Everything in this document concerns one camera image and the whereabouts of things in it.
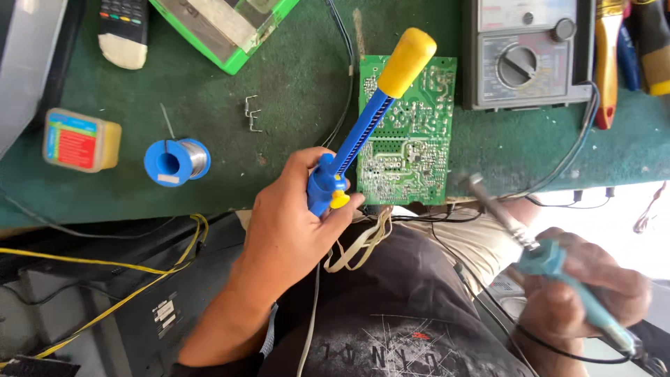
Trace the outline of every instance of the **green mat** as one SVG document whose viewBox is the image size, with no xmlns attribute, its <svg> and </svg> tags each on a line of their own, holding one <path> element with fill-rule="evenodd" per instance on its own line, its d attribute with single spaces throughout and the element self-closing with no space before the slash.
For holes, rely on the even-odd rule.
<svg viewBox="0 0 670 377">
<path fill-rule="evenodd" d="M 251 208 L 255 195 L 277 178 L 289 154 L 320 144 L 340 117 L 348 90 L 346 49 L 322 1 L 298 3 L 236 76 L 223 73 L 156 12 L 149 24 L 145 67 L 136 72 L 118 68 L 102 57 L 97 45 L 99 2 L 87 3 L 62 107 L 122 125 L 119 165 L 85 174 L 46 164 L 41 131 L 21 137 L 0 161 L 1 188 L 55 221 Z M 461 3 L 337 1 L 361 54 L 390 54 L 400 35 L 415 26 L 435 38 L 437 56 L 455 57 L 461 57 L 463 40 Z M 577 138 L 584 105 L 468 112 L 458 106 L 461 85 L 459 80 L 447 196 L 463 195 L 458 176 L 472 172 L 481 172 L 496 194 L 524 188 L 548 174 Z M 263 111 L 257 128 L 264 133 L 248 131 L 243 103 L 250 95 L 259 96 Z M 175 133 L 204 142 L 212 153 L 210 172 L 179 188 L 155 184 L 143 168 L 146 149 L 169 137 L 161 102 Z M 345 128 L 351 127 L 356 114 L 354 100 Z M 613 129 L 593 132 L 569 174 L 551 189 L 666 178 L 670 178 L 666 104 L 621 89 Z M 10 205 L 0 205 L 0 225 L 32 223 Z"/>
</svg>

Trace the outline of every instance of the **light blue handle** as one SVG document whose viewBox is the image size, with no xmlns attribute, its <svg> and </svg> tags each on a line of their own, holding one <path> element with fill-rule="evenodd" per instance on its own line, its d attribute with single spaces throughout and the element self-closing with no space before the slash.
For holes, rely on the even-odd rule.
<svg viewBox="0 0 670 377">
<path fill-rule="evenodd" d="M 579 280 L 563 272 L 565 249 L 558 242 L 547 239 L 535 250 L 524 250 L 519 269 L 525 274 L 541 275 L 570 285 L 580 296 L 586 310 L 586 321 L 599 328 L 622 352 L 634 354 L 635 342 L 628 331 L 602 306 L 596 296 Z"/>
</svg>

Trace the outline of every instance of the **green circuit board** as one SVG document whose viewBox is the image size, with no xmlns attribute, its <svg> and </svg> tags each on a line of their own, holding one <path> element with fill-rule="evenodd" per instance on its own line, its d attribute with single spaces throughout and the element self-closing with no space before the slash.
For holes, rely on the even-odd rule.
<svg viewBox="0 0 670 377">
<path fill-rule="evenodd" d="M 360 59 L 359 113 L 389 56 Z M 358 155 L 358 191 L 367 204 L 444 202 L 452 138 L 456 58 L 432 58 L 395 101 Z"/>
</svg>

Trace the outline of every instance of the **yellow wire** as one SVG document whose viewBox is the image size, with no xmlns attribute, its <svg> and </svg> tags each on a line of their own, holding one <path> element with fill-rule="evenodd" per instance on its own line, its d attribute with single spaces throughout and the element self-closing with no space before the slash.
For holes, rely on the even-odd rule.
<svg viewBox="0 0 670 377">
<path fill-rule="evenodd" d="M 202 220 L 203 225 L 204 225 L 204 228 L 205 228 L 204 231 L 202 232 L 202 241 L 203 241 L 203 242 L 204 242 L 205 239 L 207 238 L 207 233 L 209 233 L 209 224 L 207 223 L 207 219 L 205 219 L 205 217 L 204 217 L 203 215 L 201 215 L 201 214 L 199 214 L 199 213 L 196 213 L 195 215 L 191 215 L 191 219 L 196 220 L 196 222 L 198 223 L 197 226 L 196 226 L 196 233 L 193 235 L 193 238 L 191 239 L 191 242 L 188 244 L 188 247 L 186 248 L 186 250 L 184 251 L 184 253 L 182 254 L 182 256 L 179 258 L 179 260 L 174 264 L 174 266 L 177 266 L 178 264 L 181 264 L 181 263 L 186 259 L 186 256 L 191 252 L 191 249 L 193 248 L 193 245 L 196 244 L 196 240 L 198 239 L 198 236 L 199 236 L 199 234 L 200 234 L 200 221 L 201 221 L 201 220 Z M 42 255 L 44 255 L 44 256 L 37 256 L 37 257 L 39 257 L 39 258 L 47 258 L 47 259 L 56 259 L 56 258 L 50 258 L 50 257 L 54 257 L 54 256 L 49 255 L 49 254 L 42 254 Z M 74 259 L 74 260 L 69 260 L 69 261 L 67 261 L 67 262 L 89 263 L 89 264 L 95 262 L 94 260 L 89 260 L 89 259 L 79 259 L 79 258 L 70 258 L 70 259 Z M 65 346 L 68 345 L 71 341 L 73 341 L 73 340 L 75 340 L 77 337 L 79 337 L 79 335 L 80 335 L 84 330 L 86 330 L 86 329 L 88 329 L 89 327 L 95 325 L 96 323 L 102 321 L 105 317 L 107 317 L 107 316 L 110 315 L 111 313 L 114 313 L 118 308 L 122 307 L 125 303 L 127 303 L 128 301 L 130 301 L 133 297 L 135 297 L 135 296 L 137 296 L 138 294 L 142 293 L 145 289 L 149 288 L 150 286 L 154 285 L 155 283 L 159 282 L 160 280 L 163 280 L 166 276 L 168 276 L 168 275 L 170 275 L 170 274 L 173 274 L 174 272 L 178 272 L 178 271 L 183 270 L 184 268 L 188 267 L 188 266 L 191 264 L 191 262 L 189 262 L 189 263 L 187 263 L 185 266 L 183 266 L 183 267 L 181 267 L 181 268 L 172 268 L 172 269 L 170 269 L 170 270 L 168 270 L 168 271 L 160 271 L 160 270 L 154 270 L 153 268 L 147 268 L 147 267 L 142 267 L 142 266 L 135 266 L 135 265 L 132 265 L 132 264 L 120 264 L 120 263 L 114 263 L 114 262 L 107 262 L 107 261 L 104 261 L 104 260 L 97 261 L 97 262 L 100 262 L 100 263 L 97 263 L 97 264 L 115 265 L 115 266 L 124 266 L 124 267 L 129 267 L 129 268 L 133 268 L 133 267 L 141 267 L 141 269 L 140 269 L 140 268 L 135 268 L 135 269 L 136 269 L 136 270 L 140 270 L 140 271 L 146 271 L 146 272 L 152 272 L 152 271 L 148 271 L 148 270 L 157 271 L 157 272 L 153 272 L 153 273 L 154 273 L 154 274 L 161 274 L 161 276 L 159 276 L 159 277 L 158 277 L 157 279 L 155 279 L 153 282 L 150 282 L 149 284 L 147 284 L 147 285 L 143 286 L 142 288 L 136 290 L 135 292 L 131 293 L 128 297 L 126 297 L 125 299 L 119 301 L 116 305 L 114 305 L 114 306 L 112 306 L 111 308 L 107 309 L 106 311 L 104 311 L 103 313 L 101 313 L 98 317 L 95 317 L 95 319 L 93 319 L 91 322 L 87 323 L 86 325 L 82 326 L 79 330 L 75 331 L 75 332 L 71 335 L 72 337 L 71 337 L 70 339 L 64 340 L 64 341 L 62 341 L 62 342 L 60 342 L 60 343 L 54 345 L 53 347 L 50 347 L 50 348 L 44 350 L 43 352 L 41 352 L 41 353 L 39 353 L 38 355 L 36 355 L 35 358 L 37 358 L 37 359 L 45 358 L 46 356 L 49 356 L 50 354 L 52 354 L 52 353 L 58 351 L 59 349 L 65 347 Z M 6 367 L 6 365 L 7 365 L 8 363 L 9 363 L 9 362 L 1 362 L 1 363 L 0 363 L 0 370 L 2 370 L 4 367 Z"/>
</svg>

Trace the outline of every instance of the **red label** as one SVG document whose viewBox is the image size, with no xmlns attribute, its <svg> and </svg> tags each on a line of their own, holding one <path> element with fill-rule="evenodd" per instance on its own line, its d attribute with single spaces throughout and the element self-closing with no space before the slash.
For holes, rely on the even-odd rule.
<svg viewBox="0 0 670 377">
<path fill-rule="evenodd" d="M 90 169 L 95 160 L 95 137 L 60 130 L 58 161 Z"/>
</svg>

